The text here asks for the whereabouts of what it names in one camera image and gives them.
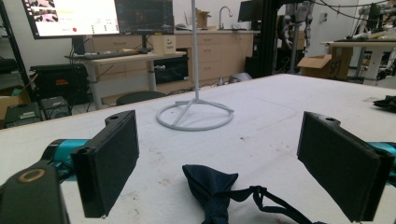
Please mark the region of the small cardboard box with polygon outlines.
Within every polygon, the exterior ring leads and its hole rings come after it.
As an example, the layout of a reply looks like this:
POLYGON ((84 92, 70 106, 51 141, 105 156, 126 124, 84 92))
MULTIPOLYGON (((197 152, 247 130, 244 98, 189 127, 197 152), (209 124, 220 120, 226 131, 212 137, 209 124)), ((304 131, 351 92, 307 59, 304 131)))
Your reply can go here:
POLYGON ((152 37, 155 54, 167 55, 176 52, 176 37, 174 35, 155 35, 152 37))

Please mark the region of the grey bench power supply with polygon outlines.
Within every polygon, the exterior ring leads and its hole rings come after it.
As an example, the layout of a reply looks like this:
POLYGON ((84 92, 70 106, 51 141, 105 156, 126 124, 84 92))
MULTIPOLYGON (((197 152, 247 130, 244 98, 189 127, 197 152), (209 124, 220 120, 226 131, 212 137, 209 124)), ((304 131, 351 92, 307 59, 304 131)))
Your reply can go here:
POLYGON ((62 96, 41 100, 46 119, 58 119, 70 115, 68 103, 62 96))
POLYGON ((10 105, 5 116, 5 127, 11 128, 25 124, 36 123, 42 120, 38 103, 10 105))

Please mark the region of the dark computer monitor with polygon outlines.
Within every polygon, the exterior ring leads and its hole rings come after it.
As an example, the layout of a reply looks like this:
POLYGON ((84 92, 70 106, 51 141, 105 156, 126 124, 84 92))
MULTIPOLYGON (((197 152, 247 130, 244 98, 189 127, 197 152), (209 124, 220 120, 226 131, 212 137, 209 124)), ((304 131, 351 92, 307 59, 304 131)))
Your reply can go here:
POLYGON ((172 35, 173 0, 115 0, 123 35, 172 35))

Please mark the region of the large bright computer monitor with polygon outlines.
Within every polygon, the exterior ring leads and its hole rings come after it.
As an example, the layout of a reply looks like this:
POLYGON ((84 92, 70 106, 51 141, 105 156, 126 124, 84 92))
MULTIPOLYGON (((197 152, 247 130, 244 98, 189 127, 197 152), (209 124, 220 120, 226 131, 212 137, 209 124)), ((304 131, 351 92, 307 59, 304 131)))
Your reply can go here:
POLYGON ((120 32, 115 0, 21 0, 34 39, 120 32))

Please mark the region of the metal sink faucet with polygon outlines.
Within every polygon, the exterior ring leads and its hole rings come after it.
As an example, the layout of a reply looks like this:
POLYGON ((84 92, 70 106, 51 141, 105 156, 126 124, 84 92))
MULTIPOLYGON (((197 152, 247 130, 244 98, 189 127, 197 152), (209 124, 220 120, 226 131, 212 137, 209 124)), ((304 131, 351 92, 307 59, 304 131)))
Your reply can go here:
POLYGON ((227 6, 223 6, 220 8, 219 10, 219 25, 218 25, 218 29, 222 30, 224 29, 224 23, 223 23, 223 12, 226 11, 227 15, 231 18, 233 16, 232 11, 230 10, 229 7, 227 6))

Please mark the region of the white foam board mat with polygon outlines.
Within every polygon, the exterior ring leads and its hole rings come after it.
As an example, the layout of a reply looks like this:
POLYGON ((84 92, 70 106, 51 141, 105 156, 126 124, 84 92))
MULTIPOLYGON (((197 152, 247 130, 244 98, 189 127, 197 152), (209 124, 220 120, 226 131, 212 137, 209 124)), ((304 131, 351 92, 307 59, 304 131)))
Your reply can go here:
MULTIPOLYGON (((329 79, 275 75, 205 90, 202 98, 234 110, 220 128, 184 132, 156 120, 187 93, 0 130, 0 224, 202 224, 205 212, 191 194, 185 164, 238 174, 232 190, 262 186, 312 222, 396 224, 396 186, 385 185, 372 221, 351 222, 297 157, 304 112, 340 121, 365 142, 396 143, 396 113, 374 106, 389 90, 329 79), (62 181, 42 159, 57 139, 91 139, 105 119, 133 110, 139 158, 106 217, 86 217, 74 177, 62 181)), ((193 105, 179 122, 205 127, 228 117, 193 105)), ((298 224, 260 211, 253 198, 230 200, 229 224, 298 224)))

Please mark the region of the black keyboard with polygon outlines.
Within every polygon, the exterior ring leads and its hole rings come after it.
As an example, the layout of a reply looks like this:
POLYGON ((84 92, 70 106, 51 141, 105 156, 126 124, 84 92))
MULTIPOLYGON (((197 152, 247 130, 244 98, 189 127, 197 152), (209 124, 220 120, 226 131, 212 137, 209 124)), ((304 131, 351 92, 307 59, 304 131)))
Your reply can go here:
POLYGON ((82 59, 82 60, 100 60, 107 58, 135 56, 138 52, 127 51, 127 52, 109 52, 109 53, 85 53, 82 55, 73 54, 72 56, 65 56, 68 59, 82 59))

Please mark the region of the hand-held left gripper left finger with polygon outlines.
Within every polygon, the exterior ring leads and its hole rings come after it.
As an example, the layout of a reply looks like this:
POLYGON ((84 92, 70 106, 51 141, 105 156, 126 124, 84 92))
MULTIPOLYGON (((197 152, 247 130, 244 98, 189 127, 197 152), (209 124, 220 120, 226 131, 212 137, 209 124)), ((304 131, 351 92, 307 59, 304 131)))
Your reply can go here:
POLYGON ((42 159, 62 181, 74 177, 86 217, 106 217, 119 198, 139 158, 133 110, 105 119, 105 127, 91 139, 57 139, 42 159))

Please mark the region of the open cardboard box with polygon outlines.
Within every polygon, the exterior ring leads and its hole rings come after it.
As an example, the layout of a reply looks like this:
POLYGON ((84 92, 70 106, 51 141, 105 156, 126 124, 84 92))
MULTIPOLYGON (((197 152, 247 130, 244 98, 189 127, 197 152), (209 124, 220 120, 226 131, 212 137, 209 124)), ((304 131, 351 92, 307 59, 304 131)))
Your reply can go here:
POLYGON ((302 58, 297 66, 306 77, 345 80, 353 48, 331 47, 330 54, 302 58))

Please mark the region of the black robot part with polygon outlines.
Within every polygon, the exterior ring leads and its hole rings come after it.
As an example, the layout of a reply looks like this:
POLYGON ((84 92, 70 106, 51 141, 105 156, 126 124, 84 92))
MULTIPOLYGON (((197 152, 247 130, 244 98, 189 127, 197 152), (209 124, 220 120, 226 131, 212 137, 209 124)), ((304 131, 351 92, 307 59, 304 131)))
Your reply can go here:
POLYGON ((230 200, 243 202, 251 196, 258 209, 264 213, 282 214, 298 224, 325 224, 312 222, 284 200, 270 193, 262 186, 232 190, 238 174, 225 174, 198 164, 185 164, 182 171, 187 178, 193 197, 205 212, 202 224, 229 224, 230 200))

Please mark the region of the white work table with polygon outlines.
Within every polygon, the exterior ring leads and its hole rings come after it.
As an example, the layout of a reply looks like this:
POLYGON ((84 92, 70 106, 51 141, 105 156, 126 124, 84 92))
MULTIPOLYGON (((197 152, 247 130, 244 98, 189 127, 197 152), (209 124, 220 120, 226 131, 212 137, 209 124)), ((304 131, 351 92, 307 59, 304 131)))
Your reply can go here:
POLYGON ((358 41, 326 41, 322 42, 322 45, 329 47, 345 47, 354 48, 362 47, 367 48, 372 52, 371 59, 369 62, 368 70, 364 75, 363 84, 369 86, 377 86, 381 88, 389 88, 396 90, 396 75, 394 77, 386 77, 381 80, 377 80, 376 77, 379 73, 379 67, 382 59, 382 55, 386 51, 396 48, 396 41, 390 40, 358 40, 358 41))

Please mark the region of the brown cardboard box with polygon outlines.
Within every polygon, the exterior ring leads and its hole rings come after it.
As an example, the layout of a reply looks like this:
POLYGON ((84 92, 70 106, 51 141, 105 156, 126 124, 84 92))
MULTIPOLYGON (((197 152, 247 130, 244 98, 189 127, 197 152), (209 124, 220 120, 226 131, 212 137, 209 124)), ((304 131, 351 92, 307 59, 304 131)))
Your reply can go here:
POLYGON ((30 103, 30 97, 23 86, 11 86, 0 90, 0 120, 6 117, 7 108, 11 105, 30 103))

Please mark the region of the white-legged wooden desk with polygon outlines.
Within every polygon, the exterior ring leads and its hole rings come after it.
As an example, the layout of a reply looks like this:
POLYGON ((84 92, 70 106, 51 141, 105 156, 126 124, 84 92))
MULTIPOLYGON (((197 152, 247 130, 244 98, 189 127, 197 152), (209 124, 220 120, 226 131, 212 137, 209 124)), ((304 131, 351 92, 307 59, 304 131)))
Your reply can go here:
POLYGON ((104 107, 102 99, 131 91, 149 90, 156 91, 157 84, 155 79, 154 62, 178 58, 185 55, 183 51, 176 51, 173 54, 136 54, 114 58, 89 59, 86 56, 79 55, 78 59, 85 64, 88 74, 89 87, 92 92, 92 98, 96 109, 104 107), (132 77, 117 77, 110 80, 98 80, 99 75, 95 69, 105 65, 118 65, 127 63, 146 64, 147 72, 145 74, 133 75, 132 77))

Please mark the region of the white wire display rack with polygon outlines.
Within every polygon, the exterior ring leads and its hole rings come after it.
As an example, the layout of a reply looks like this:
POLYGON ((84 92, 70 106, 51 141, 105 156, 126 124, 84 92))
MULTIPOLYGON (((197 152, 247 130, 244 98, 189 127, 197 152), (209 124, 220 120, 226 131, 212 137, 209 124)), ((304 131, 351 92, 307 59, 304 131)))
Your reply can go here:
POLYGON ((195 0, 191 0, 191 19, 192 19, 192 42, 193 42, 193 75, 194 75, 194 97, 189 101, 176 101, 173 105, 165 106, 156 114, 156 120, 164 127, 177 130, 177 131, 184 131, 184 132, 201 132, 201 131, 209 131, 220 128, 222 126, 227 125, 233 119, 234 110, 226 105, 222 105, 219 103, 208 102, 202 100, 199 95, 199 71, 198 71, 198 37, 197 37, 197 16, 196 16, 196 3, 195 0), (175 120, 172 123, 167 123, 162 120, 163 112, 183 105, 184 108, 181 112, 177 115, 175 120), (189 111, 189 109, 193 105, 209 105, 215 108, 224 110, 228 113, 228 117, 221 121, 220 123, 211 124, 205 127, 183 127, 179 125, 179 122, 183 119, 185 114, 189 111))

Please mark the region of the black metal frame post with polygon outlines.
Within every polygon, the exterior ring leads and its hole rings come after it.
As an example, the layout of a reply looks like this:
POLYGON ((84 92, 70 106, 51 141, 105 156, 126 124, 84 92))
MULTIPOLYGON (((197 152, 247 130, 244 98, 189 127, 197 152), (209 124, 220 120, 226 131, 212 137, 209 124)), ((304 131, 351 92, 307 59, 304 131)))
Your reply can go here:
POLYGON ((276 48, 276 18, 279 9, 278 0, 260 0, 261 34, 259 46, 259 72, 262 77, 273 73, 276 48))
POLYGON ((8 18, 6 6, 4 0, 0 0, 0 16, 2 18, 2 22, 5 25, 5 29, 7 32, 7 39, 10 43, 14 58, 16 60, 17 68, 19 73, 21 74, 21 79, 23 81, 24 87, 27 90, 29 98, 33 101, 35 99, 34 92, 32 90, 32 86, 30 84, 30 79, 26 73, 26 69, 23 63, 23 59, 21 57, 21 52, 15 38, 14 32, 12 30, 12 26, 10 20, 8 18))

